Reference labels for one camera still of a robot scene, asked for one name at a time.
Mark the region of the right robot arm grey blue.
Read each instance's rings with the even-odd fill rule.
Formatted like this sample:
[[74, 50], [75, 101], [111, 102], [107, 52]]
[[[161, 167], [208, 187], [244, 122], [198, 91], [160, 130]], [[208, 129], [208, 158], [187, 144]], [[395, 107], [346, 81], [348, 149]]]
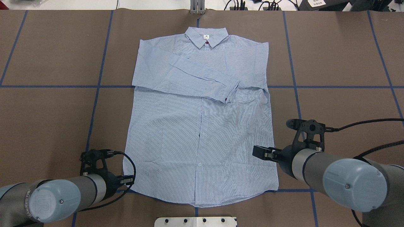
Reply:
[[402, 227], [403, 167], [380, 164], [365, 156], [402, 145], [403, 140], [371, 148], [353, 158], [326, 153], [324, 141], [325, 133], [338, 132], [355, 125], [402, 121], [402, 118], [382, 118], [333, 128], [314, 119], [289, 119], [287, 127], [296, 131], [291, 145], [283, 149], [255, 145], [252, 155], [278, 163], [287, 175], [351, 209], [361, 227]]

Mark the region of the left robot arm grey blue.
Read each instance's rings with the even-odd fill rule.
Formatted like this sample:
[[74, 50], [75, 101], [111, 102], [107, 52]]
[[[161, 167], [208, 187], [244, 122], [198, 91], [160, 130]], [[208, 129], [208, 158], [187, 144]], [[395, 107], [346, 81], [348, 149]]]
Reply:
[[[106, 160], [122, 155], [132, 174], [115, 175]], [[121, 151], [91, 149], [81, 153], [80, 175], [68, 179], [42, 179], [1, 187], [2, 227], [43, 227], [77, 212], [95, 210], [120, 200], [133, 186], [137, 170]]]

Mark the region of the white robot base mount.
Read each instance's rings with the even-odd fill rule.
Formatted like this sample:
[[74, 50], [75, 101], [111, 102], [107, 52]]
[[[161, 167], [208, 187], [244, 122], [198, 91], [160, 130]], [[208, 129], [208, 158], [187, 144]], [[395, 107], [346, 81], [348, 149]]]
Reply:
[[236, 217], [161, 217], [155, 227], [237, 227]]

